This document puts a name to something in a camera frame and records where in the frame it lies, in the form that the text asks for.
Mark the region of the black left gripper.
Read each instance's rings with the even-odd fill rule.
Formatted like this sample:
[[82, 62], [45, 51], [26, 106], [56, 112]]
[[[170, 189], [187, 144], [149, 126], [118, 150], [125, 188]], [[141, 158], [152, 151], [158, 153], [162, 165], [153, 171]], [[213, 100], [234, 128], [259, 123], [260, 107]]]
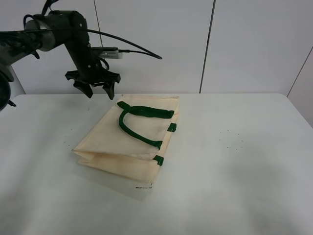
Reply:
[[88, 45], [65, 44], [77, 70], [66, 73], [67, 80], [75, 80], [73, 86], [91, 98], [93, 91], [90, 85], [104, 83], [102, 89], [109, 99], [114, 98], [115, 82], [119, 83], [120, 74], [109, 71], [101, 64], [103, 58], [97, 57]]

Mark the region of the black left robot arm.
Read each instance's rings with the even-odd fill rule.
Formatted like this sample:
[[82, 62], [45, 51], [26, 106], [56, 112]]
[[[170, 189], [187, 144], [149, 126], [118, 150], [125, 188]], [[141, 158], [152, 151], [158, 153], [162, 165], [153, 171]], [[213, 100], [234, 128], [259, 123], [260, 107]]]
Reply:
[[92, 97], [92, 87], [101, 86], [110, 99], [114, 98], [114, 85], [120, 75], [102, 67], [101, 48], [91, 47], [87, 32], [87, 21], [77, 11], [52, 11], [48, 15], [31, 15], [24, 21], [24, 30], [0, 34], [0, 99], [7, 103], [11, 96], [10, 83], [14, 81], [9, 67], [37, 53], [50, 51], [65, 45], [76, 70], [66, 73], [67, 80], [87, 97]]

